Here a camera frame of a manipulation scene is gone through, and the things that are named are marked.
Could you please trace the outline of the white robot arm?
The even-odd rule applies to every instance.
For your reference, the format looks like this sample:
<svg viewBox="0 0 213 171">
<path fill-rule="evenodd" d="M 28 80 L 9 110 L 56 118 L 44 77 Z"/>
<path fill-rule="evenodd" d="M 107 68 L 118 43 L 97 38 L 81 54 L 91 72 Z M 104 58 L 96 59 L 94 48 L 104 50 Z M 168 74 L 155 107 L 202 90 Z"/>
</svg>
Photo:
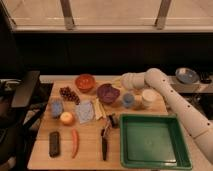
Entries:
<svg viewBox="0 0 213 171">
<path fill-rule="evenodd" d="M 213 123 L 172 88 L 168 76 L 160 69 L 150 68 L 146 72 L 121 76 L 121 85 L 127 90 L 142 89 L 145 84 L 164 97 L 197 147 L 213 165 Z"/>
</svg>

